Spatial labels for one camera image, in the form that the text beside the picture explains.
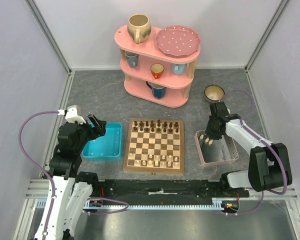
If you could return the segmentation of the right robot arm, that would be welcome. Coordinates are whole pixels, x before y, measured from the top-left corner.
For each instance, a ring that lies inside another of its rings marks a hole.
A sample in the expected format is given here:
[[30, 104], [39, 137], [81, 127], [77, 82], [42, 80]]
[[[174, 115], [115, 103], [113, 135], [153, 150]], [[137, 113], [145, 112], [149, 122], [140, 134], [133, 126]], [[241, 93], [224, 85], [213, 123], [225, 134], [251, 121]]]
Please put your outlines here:
[[226, 135], [235, 140], [249, 154], [247, 179], [250, 186], [256, 192], [284, 195], [293, 181], [286, 145], [259, 135], [241, 116], [229, 113], [223, 101], [212, 103], [209, 108], [206, 137], [217, 141]]

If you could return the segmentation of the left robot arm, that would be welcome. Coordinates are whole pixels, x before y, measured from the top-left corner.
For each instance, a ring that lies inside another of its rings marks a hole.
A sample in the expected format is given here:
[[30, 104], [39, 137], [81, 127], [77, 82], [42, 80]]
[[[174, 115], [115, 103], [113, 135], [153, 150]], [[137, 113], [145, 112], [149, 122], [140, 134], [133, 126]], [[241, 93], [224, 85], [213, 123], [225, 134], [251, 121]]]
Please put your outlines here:
[[89, 197], [100, 191], [98, 175], [79, 172], [85, 145], [106, 134], [106, 121], [88, 115], [67, 120], [58, 129], [57, 141], [49, 163], [49, 190], [36, 240], [72, 240]]

